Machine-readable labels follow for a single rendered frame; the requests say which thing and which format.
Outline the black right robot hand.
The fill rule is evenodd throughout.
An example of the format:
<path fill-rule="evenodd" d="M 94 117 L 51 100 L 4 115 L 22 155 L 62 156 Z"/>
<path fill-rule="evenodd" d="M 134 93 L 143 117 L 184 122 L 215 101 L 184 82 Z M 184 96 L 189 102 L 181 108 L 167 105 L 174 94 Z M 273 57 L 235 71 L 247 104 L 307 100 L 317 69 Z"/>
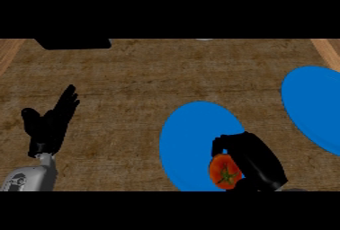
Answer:
<path fill-rule="evenodd" d="M 230 191 L 276 191 L 286 183 L 281 161 L 255 134 L 244 131 L 213 140 L 211 156 L 227 151 L 244 178 Z"/>

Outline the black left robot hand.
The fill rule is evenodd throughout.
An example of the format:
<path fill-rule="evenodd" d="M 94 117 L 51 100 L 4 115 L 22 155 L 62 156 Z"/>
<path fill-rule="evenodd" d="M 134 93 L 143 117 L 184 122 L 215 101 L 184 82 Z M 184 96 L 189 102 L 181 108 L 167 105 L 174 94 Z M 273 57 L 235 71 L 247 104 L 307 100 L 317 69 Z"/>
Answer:
<path fill-rule="evenodd" d="M 32 108 L 20 110 L 23 130 L 31 137 L 28 151 L 31 158 L 41 153 L 54 155 L 59 151 L 78 104 L 75 86 L 71 84 L 59 97 L 54 108 L 44 115 L 40 115 Z"/>

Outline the red tomato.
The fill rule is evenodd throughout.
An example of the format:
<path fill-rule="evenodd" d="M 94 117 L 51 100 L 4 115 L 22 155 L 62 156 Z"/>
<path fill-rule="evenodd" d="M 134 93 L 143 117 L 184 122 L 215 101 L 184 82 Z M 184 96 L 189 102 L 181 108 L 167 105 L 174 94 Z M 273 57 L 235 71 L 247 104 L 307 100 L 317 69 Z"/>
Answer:
<path fill-rule="evenodd" d="M 208 166 L 210 179 L 218 189 L 232 190 L 242 179 L 242 171 L 235 164 L 230 155 L 217 154 Z"/>

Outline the blue plate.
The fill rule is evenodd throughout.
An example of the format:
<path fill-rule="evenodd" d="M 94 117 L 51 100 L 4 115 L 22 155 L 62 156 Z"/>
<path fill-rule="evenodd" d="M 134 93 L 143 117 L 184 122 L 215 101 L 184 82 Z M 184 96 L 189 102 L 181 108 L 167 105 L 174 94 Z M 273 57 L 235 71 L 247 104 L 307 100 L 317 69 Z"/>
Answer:
<path fill-rule="evenodd" d="M 301 66 L 281 81 L 281 103 L 306 138 L 340 157 L 340 72 Z"/>
<path fill-rule="evenodd" d="M 214 102 L 187 102 L 171 112 L 159 134 L 159 159 L 180 191 L 221 191 L 208 172 L 213 140 L 242 132 L 236 117 Z"/>

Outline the black appliance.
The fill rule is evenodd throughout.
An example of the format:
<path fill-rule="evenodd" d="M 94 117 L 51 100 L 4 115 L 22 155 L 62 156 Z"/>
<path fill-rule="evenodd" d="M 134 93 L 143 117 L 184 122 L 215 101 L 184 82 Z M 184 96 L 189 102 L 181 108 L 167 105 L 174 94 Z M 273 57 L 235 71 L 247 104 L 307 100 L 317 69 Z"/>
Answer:
<path fill-rule="evenodd" d="M 47 50 L 108 49 L 111 47 L 111 41 L 108 39 L 37 39 L 35 41 Z"/>

